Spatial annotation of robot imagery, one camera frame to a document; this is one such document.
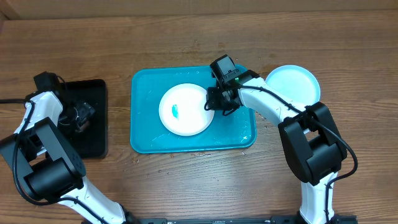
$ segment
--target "blue tray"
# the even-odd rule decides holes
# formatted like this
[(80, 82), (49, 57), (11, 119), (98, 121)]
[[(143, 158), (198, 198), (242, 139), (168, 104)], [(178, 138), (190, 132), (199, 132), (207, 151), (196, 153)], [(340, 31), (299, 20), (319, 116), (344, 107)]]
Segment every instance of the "blue tray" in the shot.
[[(241, 65), (240, 71), (246, 71)], [(175, 85), (215, 86), (209, 66), (144, 69), (131, 81), (131, 147), (143, 154), (236, 149), (251, 146), (257, 137), (254, 111), (241, 107), (229, 116), (216, 111), (211, 124), (194, 136), (171, 133), (159, 118), (159, 103)]]

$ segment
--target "wooden table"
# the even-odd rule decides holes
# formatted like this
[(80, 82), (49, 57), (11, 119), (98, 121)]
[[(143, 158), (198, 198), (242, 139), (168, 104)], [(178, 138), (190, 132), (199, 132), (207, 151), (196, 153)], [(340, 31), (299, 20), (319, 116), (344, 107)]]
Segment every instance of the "wooden table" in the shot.
[[(335, 211), (360, 223), (398, 219), (398, 11), (6, 21), (0, 35), (0, 98), (35, 91), (32, 77), (102, 78), (109, 90), (109, 153), (85, 161), (89, 179), (137, 217), (216, 218), (294, 214), (300, 182), (279, 133), (256, 115), (258, 137), (242, 150), (141, 155), (129, 143), (130, 87), (143, 68), (208, 65), (223, 54), (265, 77), (301, 65), (322, 88), (358, 172), (335, 185)], [(0, 138), (20, 105), (0, 107)], [(340, 174), (352, 168), (348, 157)], [(21, 199), (0, 159), (1, 223), (78, 223), (68, 208)]]

